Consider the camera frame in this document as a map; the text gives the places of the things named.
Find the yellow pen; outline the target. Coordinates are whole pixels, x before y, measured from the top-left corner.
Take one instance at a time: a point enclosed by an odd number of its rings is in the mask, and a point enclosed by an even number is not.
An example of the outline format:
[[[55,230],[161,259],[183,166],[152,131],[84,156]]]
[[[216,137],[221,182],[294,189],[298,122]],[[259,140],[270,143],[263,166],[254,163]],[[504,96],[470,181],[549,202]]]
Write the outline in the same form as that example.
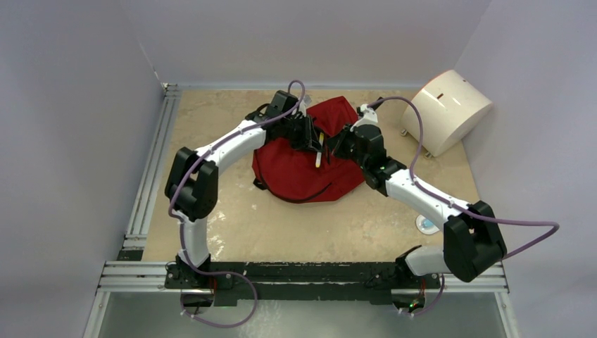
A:
[[[315,159],[315,167],[319,168],[321,166],[321,162],[322,162],[322,153],[323,153],[323,146],[324,146],[324,140],[325,140],[325,135],[323,132],[321,132],[318,136],[318,144],[319,144],[319,148],[316,154],[316,159]]]

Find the red backpack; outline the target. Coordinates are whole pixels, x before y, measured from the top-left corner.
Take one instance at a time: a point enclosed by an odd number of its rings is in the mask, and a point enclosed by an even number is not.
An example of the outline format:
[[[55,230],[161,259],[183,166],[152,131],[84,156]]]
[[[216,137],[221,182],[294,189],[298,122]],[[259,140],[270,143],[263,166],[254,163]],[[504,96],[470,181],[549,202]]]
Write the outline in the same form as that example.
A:
[[[324,133],[325,140],[357,120],[355,109],[344,96],[311,106],[307,115],[318,132]],[[327,163],[325,146],[323,149],[321,166],[316,168],[317,152],[292,149],[282,137],[281,121],[268,132],[265,145],[253,152],[253,183],[293,204],[336,201],[363,183],[357,164],[339,159]]]

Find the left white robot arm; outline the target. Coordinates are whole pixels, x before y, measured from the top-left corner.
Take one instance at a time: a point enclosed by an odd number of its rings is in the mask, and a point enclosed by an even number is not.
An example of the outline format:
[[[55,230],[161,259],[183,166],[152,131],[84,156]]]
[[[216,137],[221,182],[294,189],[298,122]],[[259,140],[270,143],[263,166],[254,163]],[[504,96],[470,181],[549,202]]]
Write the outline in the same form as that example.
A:
[[[218,202],[219,178],[231,165],[265,145],[283,120],[304,115],[304,94],[278,91],[272,101],[248,114],[219,139],[195,150],[181,148],[172,164],[165,195],[168,215],[179,225],[178,265],[193,288],[206,285],[215,272],[209,268],[207,220]]]

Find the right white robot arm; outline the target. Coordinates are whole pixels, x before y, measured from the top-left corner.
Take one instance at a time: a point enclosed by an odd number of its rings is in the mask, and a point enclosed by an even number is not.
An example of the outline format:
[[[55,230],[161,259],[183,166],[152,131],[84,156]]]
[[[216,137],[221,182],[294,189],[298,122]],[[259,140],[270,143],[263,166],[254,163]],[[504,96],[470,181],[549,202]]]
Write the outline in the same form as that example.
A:
[[[490,205],[455,199],[412,175],[387,155],[377,126],[345,126],[326,147],[330,155],[353,161],[369,187],[411,207],[442,232],[441,246],[416,246],[398,257],[395,276],[403,286],[433,273],[471,282],[505,258],[508,250]]]

